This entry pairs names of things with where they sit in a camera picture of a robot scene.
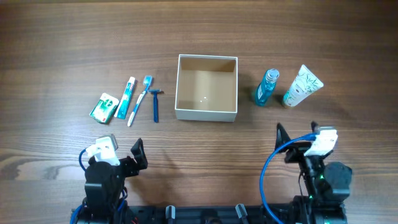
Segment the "lotion tube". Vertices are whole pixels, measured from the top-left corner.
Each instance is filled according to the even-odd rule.
[[[305,65],[302,65],[282,104],[286,108],[292,108],[322,87],[323,83]]]

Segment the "wooden table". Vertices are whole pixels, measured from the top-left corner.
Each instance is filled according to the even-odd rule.
[[[281,122],[292,137],[310,122],[335,126],[327,161],[353,169],[349,223],[398,222],[398,7],[382,1],[182,1],[0,6],[0,223],[67,223],[85,196],[79,152],[115,134],[117,155],[142,138],[149,168],[126,180],[130,205],[259,205],[261,167]],[[179,54],[239,58],[234,123],[179,121]],[[325,84],[287,110],[282,96],[301,64]],[[249,92],[279,69],[271,105]],[[102,93],[120,97],[130,76],[161,88],[131,128],[88,116]],[[270,202],[299,194],[297,165],[277,156]]]

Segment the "toothbrush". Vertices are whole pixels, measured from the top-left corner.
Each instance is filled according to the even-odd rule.
[[[152,79],[153,78],[150,75],[145,76],[145,78],[144,78],[144,85],[146,85],[145,90],[142,91],[142,93],[138,96],[136,106],[134,107],[134,109],[130,115],[129,121],[127,122],[127,126],[130,127],[132,122],[134,121],[134,117],[136,116],[138,107],[141,104],[142,99],[144,99],[144,96],[147,94],[150,84],[152,84]]]

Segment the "blue bottle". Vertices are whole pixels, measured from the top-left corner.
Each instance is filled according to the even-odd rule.
[[[264,74],[264,78],[260,85],[257,87],[257,90],[254,92],[254,102],[258,106],[264,106],[271,96],[272,92],[275,90],[276,81],[279,78],[279,71],[272,68],[267,70]]]

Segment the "bottle label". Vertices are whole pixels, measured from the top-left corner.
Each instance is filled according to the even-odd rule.
[[[259,100],[262,97],[261,84],[259,85],[259,88],[257,89],[257,96],[258,96]]]

